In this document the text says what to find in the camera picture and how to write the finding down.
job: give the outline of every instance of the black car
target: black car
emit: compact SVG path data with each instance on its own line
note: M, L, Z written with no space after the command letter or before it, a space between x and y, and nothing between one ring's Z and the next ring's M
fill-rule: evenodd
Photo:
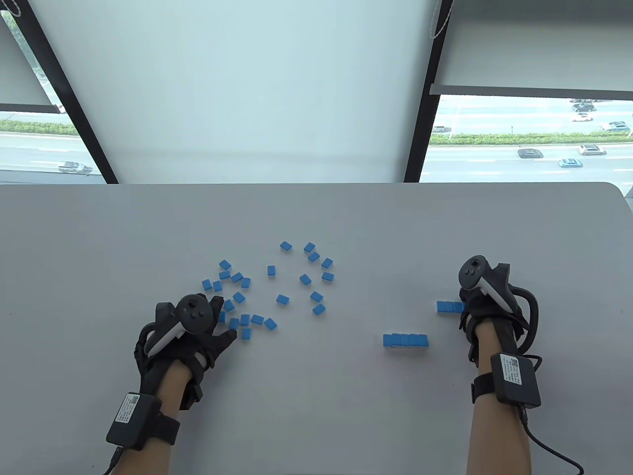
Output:
M537 148L520 148L517 153L521 158L543 158L543 154Z
M75 161L65 161L63 165L60 165L59 170L61 173L73 173L75 175L90 175L92 167L88 167L83 163L77 163Z
M590 103L581 102L580 104L574 104L572 109L574 112L593 112L596 110L596 106Z

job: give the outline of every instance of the white car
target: white car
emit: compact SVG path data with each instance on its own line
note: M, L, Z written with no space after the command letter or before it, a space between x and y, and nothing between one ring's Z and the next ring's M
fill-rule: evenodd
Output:
M593 117L586 112L578 112L572 116L572 122L588 122L590 120L593 120Z

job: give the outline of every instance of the row of blue blocks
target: row of blue blocks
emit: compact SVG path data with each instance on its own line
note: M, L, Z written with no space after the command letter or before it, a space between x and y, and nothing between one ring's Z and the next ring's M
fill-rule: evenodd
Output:
M405 346L408 348L422 348L429 345L429 337L419 334L384 334L382 336L382 346L387 348L394 348L399 346Z
M463 311L463 302L437 302L437 313L439 314L460 314Z

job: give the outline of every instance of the blue tile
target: blue tile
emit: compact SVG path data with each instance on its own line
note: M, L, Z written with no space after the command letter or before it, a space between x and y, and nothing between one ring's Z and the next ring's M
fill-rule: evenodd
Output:
M266 321L264 322L264 325L266 325L266 327L271 331L277 328L277 324L275 323L273 319L266 319Z
M231 302L231 299L228 299L228 300L224 301L224 309L228 313L233 312L233 310L235 310L235 305L233 304L233 302Z
M310 294L310 298L317 303L323 300L323 296L319 292L312 292L312 294Z
M277 296L277 301L281 304L281 305L288 305L288 302L290 302L290 297L286 297L285 295L281 295L279 294Z
M321 315L325 311L325 307L322 303L318 304L315 308L312 309L315 315Z
M235 292L233 294L233 298L235 299L236 302L238 303L244 303L246 301L246 297L242 295L241 292Z

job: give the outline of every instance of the hand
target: hand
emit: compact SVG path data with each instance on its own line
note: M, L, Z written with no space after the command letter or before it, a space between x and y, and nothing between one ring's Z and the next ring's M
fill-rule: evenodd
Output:
M214 296L210 301L213 318L210 326L204 332L199 334L185 333L180 338L169 342L158 354L152 357L138 356L139 344L137 344L135 356L141 373L141 393L156 394L163 376L173 362L181 361L189 368L192 378L185 388L180 409L187 410L194 402L200 401L203 395L200 382L203 380L204 372L215 366L215 360L237 338L235 330L227 330L217 336L213 335L223 305L224 299Z

